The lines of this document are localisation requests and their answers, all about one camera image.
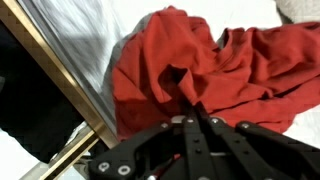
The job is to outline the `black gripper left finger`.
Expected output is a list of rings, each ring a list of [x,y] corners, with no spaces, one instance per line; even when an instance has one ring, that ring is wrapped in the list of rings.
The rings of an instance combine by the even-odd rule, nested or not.
[[[216,122],[201,107],[178,122],[158,122],[94,158],[89,179],[213,180],[208,138]]]

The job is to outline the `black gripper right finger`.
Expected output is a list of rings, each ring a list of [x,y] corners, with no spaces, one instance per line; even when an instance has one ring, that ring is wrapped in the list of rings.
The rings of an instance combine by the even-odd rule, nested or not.
[[[249,121],[235,127],[194,111],[214,160],[225,159],[240,180],[320,180],[320,149]]]

